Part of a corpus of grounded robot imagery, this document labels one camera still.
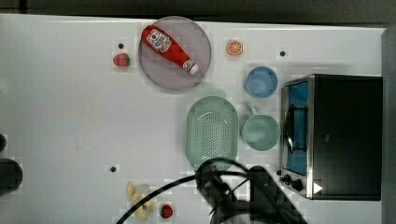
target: ketchup bottle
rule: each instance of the ketchup bottle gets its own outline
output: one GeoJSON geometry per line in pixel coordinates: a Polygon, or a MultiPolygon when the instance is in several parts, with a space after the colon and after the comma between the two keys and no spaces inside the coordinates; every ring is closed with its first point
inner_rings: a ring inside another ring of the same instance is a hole
{"type": "Polygon", "coordinates": [[[149,48],[189,73],[194,75],[198,71],[198,65],[190,59],[176,40],[157,26],[146,27],[142,32],[142,40],[149,48]]]}

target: round plate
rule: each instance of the round plate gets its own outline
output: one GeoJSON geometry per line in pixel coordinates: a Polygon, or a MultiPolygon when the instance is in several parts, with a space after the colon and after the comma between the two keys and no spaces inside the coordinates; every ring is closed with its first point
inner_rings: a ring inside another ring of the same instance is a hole
{"type": "Polygon", "coordinates": [[[199,66],[191,75],[146,46],[139,44],[139,62],[148,79],[158,86],[181,91],[201,82],[210,65],[211,48],[204,30],[195,22],[182,17],[165,17],[153,23],[172,36],[199,66]]]}

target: green basket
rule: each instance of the green basket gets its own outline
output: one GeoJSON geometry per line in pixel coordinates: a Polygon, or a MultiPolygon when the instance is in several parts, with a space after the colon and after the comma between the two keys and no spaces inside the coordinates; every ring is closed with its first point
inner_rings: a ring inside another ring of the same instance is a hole
{"type": "MultiPolygon", "coordinates": [[[[212,158],[235,160],[238,144],[238,115],[225,99],[225,92],[212,90],[196,102],[187,116],[186,155],[195,170],[212,158]]],[[[218,170],[230,164],[218,162],[218,170]]]]}

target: light blue bowl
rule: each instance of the light blue bowl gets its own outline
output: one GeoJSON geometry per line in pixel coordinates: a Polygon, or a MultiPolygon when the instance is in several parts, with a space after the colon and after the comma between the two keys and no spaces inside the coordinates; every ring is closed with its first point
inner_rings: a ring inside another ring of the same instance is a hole
{"type": "Polygon", "coordinates": [[[277,88],[277,76],[271,68],[257,67],[247,75],[245,88],[254,97],[268,97],[277,88]]]}

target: oven window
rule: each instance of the oven window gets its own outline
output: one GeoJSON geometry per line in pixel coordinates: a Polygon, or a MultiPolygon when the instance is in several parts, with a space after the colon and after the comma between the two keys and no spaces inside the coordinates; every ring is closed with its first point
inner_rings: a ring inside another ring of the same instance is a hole
{"type": "MultiPolygon", "coordinates": [[[[289,105],[308,106],[308,84],[302,82],[289,88],[289,105]]],[[[293,152],[288,151],[286,168],[300,175],[306,175],[306,111],[294,111],[293,152]]]]}

